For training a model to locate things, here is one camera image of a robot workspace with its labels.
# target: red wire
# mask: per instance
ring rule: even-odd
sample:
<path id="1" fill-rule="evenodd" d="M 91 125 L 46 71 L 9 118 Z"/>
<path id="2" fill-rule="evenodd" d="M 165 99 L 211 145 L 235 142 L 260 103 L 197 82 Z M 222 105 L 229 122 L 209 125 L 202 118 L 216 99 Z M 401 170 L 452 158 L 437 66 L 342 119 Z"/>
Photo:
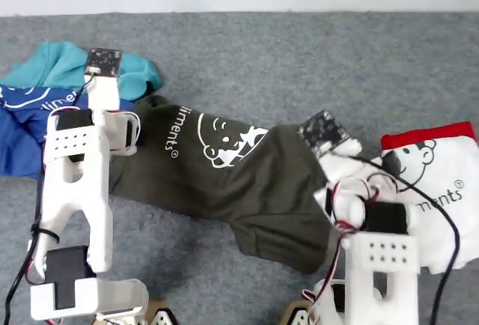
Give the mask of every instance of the red wire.
<path id="1" fill-rule="evenodd" d="M 335 227 L 346 230 L 358 230 L 353 224 L 347 222 L 346 220 L 336 220 Z"/>
<path id="2" fill-rule="evenodd" d="M 380 193 L 381 193 L 381 192 L 379 191 L 379 189 L 376 188 L 376 192 L 374 193 L 373 198 L 372 198 L 371 200 L 372 200 L 372 201 L 376 201 L 376 200 L 379 198 L 379 194 L 380 194 Z"/>
<path id="3" fill-rule="evenodd" d="M 32 280 L 30 280 L 29 278 L 29 273 L 30 273 L 30 270 L 31 270 L 31 267 L 33 267 L 33 264 L 34 264 L 34 261 L 33 259 L 30 260 L 30 263 L 28 264 L 28 267 L 27 267 L 27 271 L 25 271 L 25 280 L 27 281 L 27 283 L 29 283 L 30 285 L 40 285 L 42 284 L 42 282 L 33 282 Z"/>
<path id="4" fill-rule="evenodd" d="M 335 250 L 335 254 L 333 255 L 333 259 L 332 259 L 332 262 L 331 262 L 331 265 L 329 266 L 329 269 L 328 269 L 328 273 L 326 274 L 326 278 L 324 279 L 324 283 L 323 283 L 323 286 L 321 287 L 319 293 L 314 297 L 314 301 L 317 301 L 321 295 L 323 295 L 323 292 L 324 290 L 326 289 L 326 287 L 329 285 L 329 283 L 331 282 L 333 276 L 335 275 L 335 272 L 336 272 L 336 266 L 338 265 L 338 259 L 339 259 L 339 254 L 341 252 L 341 241 L 343 240 L 343 238 L 348 235 L 348 234 L 353 234 L 355 233 L 357 230 L 352 226 L 352 228 L 350 230 L 346 230 L 346 231 L 343 231 L 340 235 L 339 235 L 339 238 L 338 238 L 338 242 L 336 244 L 336 250 Z"/>

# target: teal cloth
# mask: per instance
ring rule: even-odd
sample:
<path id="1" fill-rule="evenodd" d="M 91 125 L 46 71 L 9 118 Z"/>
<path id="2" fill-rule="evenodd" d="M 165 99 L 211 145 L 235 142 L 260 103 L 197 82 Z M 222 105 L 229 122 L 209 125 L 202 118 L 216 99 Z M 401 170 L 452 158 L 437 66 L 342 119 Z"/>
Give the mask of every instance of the teal cloth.
<path id="1" fill-rule="evenodd" d="M 24 64 L 15 65 L 0 83 L 12 88 L 80 89 L 85 83 L 86 61 L 87 52 L 71 42 L 45 42 Z M 121 99 L 137 100 L 161 86 L 162 79 L 151 61 L 136 54 L 123 54 L 118 73 Z"/>

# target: blue t-shirt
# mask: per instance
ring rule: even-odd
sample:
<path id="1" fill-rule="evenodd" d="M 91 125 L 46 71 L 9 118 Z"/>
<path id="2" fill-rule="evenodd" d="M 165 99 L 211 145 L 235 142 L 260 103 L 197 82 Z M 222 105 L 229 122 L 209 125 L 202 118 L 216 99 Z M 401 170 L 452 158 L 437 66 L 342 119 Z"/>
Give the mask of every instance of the blue t-shirt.
<path id="1" fill-rule="evenodd" d="M 0 85 L 0 175 L 36 177 L 46 121 L 53 109 L 71 106 L 76 91 L 59 88 L 9 88 Z M 88 108 L 85 92 L 76 104 Z M 121 100 L 120 109 L 133 103 Z"/>
<path id="2" fill-rule="evenodd" d="M 47 87 L 80 89 L 85 83 L 87 52 L 71 42 L 45 42 L 23 64 L 0 79 L 12 88 Z M 120 98 L 134 101 L 162 86 L 162 79 L 151 61 L 124 53 L 118 70 Z"/>

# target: white bracket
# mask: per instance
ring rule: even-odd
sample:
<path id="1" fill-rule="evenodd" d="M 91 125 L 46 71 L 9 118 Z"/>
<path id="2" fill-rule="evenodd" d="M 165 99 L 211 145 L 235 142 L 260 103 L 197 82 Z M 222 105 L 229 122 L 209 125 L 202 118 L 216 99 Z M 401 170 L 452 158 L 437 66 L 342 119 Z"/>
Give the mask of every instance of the white bracket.
<path id="1" fill-rule="evenodd" d="M 418 325 L 418 247 L 414 237 L 359 232 L 346 249 L 346 325 Z M 387 294 L 373 292 L 374 273 L 387 273 Z"/>
<path id="2" fill-rule="evenodd" d="M 57 117 L 50 117 L 45 145 L 45 181 L 40 227 L 60 235 L 68 219 L 83 211 L 90 224 L 89 263 L 95 273 L 112 263 L 112 211 L 109 206 L 109 140 L 100 127 L 59 130 Z M 69 156 L 84 154 L 73 163 Z M 43 260 L 57 246 L 49 235 L 40 234 L 34 256 L 35 268 L 44 277 Z"/>
<path id="3" fill-rule="evenodd" d="M 120 108 L 120 92 L 116 77 L 85 74 L 86 83 L 88 108 L 95 110 L 118 110 Z"/>
<path id="4" fill-rule="evenodd" d="M 137 279 L 119 282 L 97 278 L 76 280 L 75 307 L 62 310 L 55 308 L 54 284 L 32 286 L 30 295 L 31 316 L 38 321 L 96 313 L 100 313 L 100 320 L 119 316 L 143 318 L 148 307 L 147 288 Z M 119 309 L 128 311 L 118 313 Z"/>

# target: white printed logo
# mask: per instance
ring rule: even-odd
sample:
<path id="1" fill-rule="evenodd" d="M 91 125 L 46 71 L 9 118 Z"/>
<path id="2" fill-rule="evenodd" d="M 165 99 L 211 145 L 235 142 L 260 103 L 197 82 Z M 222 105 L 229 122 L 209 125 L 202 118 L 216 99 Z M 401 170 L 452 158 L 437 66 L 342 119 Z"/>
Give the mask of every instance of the white printed logo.
<path id="1" fill-rule="evenodd" d="M 266 129 L 245 126 L 244 132 L 238 134 L 238 131 L 228 130 L 227 121 L 220 118 L 206 120 L 203 113 L 198 119 L 198 138 L 203 145 L 203 154 L 213 168 L 235 166 L 257 147 L 266 133 Z"/>
<path id="2" fill-rule="evenodd" d="M 64 98 L 46 101 L 45 98 L 49 95 L 51 88 L 9 88 L 0 87 L 0 98 L 2 98 L 3 106 L 9 109 L 20 109 L 26 106 L 30 108 L 54 110 L 64 104 L 70 105 L 76 97 L 76 92 L 71 91 Z"/>
<path id="3" fill-rule="evenodd" d="M 170 152 L 170 155 L 173 159 L 178 158 L 178 155 L 180 155 L 180 152 L 177 149 L 177 146 L 179 144 L 177 138 L 181 132 L 181 128 L 185 124 L 186 116 L 191 112 L 192 110 L 190 108 L 181 106 L 180 110 L 178 110 L 177 117 L 174 120 L 174 123 L 171 126 L 171 129 L 167 135 L 165 150 Z"/>

